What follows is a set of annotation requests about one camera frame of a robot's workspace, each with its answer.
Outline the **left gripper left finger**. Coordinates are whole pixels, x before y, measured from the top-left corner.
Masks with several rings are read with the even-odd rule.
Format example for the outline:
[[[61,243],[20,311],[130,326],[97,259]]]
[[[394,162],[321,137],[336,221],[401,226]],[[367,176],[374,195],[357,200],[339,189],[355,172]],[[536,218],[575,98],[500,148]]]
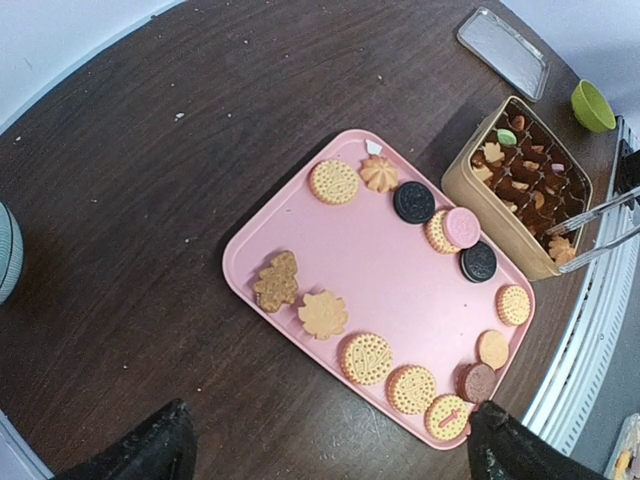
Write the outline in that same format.
[[[104,451],[57,479],[191,479],[197,438],[186,402],[174,399]]]

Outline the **gold cookie tin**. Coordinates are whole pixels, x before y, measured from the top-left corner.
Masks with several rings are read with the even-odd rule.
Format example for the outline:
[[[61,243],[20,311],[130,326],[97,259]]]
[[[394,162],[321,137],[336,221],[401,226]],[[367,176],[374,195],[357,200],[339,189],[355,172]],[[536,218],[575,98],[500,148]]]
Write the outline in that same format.
[[[516,146],[502,146],[497,129]],[[482,230],[531,281],[559,275],[576,256],[582,232],[549,235],[587,211],[592,182],[555,133],[520,98],[486,117],[443,174],[444,193],[472,210]]]

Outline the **silver tin lid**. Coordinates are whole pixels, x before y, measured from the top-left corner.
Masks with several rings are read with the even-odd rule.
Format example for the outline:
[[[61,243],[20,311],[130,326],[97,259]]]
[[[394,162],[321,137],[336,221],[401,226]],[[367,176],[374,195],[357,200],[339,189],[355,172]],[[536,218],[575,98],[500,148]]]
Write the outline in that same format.
[[[550,73],[547,57],[501,17],[479,7],[456,36],[527,100],[542,98]]]

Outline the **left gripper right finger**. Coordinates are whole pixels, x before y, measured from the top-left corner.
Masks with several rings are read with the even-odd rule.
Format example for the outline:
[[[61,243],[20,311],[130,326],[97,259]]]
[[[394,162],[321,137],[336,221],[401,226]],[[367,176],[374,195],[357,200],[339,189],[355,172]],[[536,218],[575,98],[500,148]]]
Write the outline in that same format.
[[[603,477],[555,450],[490,400],[479,404],[469,423],[467,453],[474,480]]]

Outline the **tan maple leaf cookie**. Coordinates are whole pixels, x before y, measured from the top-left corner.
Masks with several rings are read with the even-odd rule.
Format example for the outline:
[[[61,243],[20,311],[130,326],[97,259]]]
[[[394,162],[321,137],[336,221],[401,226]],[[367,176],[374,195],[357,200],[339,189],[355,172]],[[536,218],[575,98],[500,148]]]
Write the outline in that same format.
[[[329,290],[317,294],[306,293],[298,308],[303,329],[317,340],[326,341],[332,335],[345,333],[349,320],[346,303]]]

